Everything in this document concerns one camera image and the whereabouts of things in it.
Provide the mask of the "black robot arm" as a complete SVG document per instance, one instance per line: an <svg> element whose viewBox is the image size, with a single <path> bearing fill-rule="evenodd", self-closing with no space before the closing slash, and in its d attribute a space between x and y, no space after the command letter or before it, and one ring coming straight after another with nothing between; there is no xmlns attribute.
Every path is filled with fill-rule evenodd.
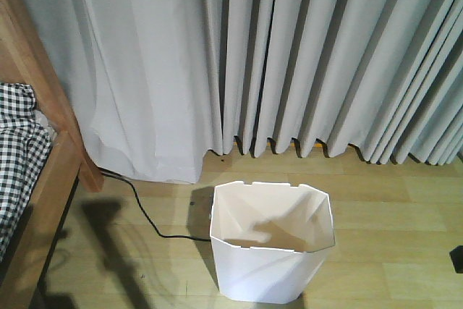
<svg viewBox="0 0 463 309"><path fill-rule="evenodd" d="M463 273L463 246L458 245L449 252L454 270L457 274Z"/></svg>

